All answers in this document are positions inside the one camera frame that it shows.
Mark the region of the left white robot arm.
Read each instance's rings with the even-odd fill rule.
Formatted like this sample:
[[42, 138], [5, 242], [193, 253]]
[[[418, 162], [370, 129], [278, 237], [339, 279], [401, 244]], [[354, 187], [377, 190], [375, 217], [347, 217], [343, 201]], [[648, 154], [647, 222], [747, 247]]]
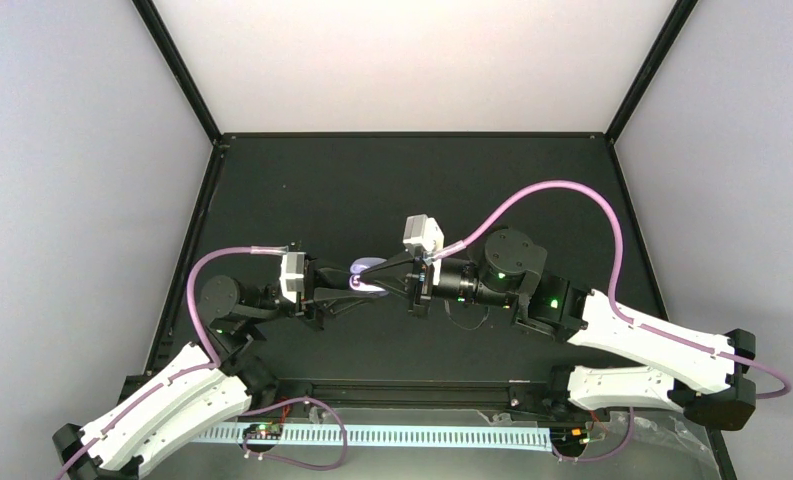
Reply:
[[[246, 292], [220, 277], [197, 292], [200, 271], [232, 255], [280, 260], [276, 284]], [[301, 319], [319, 327], [328, 317], [384, 296], [361, 281], [361, 271], [321, 266], [286, 247], [228, 247], [192, 267], [186, 303], [197, 339], [185, 344], [109, 412], [83, 425], [66, 424], [53, 436], [59, 479], [143, 479], [198, 435], [230, 419], [284, 414], [297, 405], [328, 410], [308, 395], [283, 398], [278, 379], [255, 354], [258, 324]]]

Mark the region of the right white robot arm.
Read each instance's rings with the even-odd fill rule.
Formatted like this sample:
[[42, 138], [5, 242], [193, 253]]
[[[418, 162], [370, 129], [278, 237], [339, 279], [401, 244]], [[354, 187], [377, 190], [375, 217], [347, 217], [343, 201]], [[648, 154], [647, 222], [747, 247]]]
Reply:
[[738, 356], [754, 354], [750, 332], [698, 333], [623, 310], [600, 291], [547, 273], [546, 257], [526, 234], [496, 227], [464, 259], [427, 262], [410, 251], [358, 259], [349, 284], [399, 295], [418, 317], [436, 299], [508, 309], [517, 328], [628, 360], [625, 367], [554, 367], [541, 392], [543, 408], [554, 418], [577, 410], [633, 408], [676, 411], [724, 431], [746, 425], [756, 409], [756, 386]]

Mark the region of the lavender earbud charging case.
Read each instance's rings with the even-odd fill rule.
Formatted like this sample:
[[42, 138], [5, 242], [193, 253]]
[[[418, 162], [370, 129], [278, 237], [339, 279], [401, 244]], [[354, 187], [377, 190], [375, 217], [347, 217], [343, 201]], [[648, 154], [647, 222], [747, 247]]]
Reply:
[[351, 263], [351, 265], [349, 267], [349, 272], [352, 275], [355, 275], [355, 274], [359, 275], [360, 279], [374, 280], [371, 277], [369, 277], [368, 275], [366, 275], [365, 271], [371, 269], [372, 267], [379, 266], [379, 265], [383, 264], [384, 262], [385, 262], [385, 259], [381, 258], [381, 257], [361, 257], [361, 258], [357, 258]]

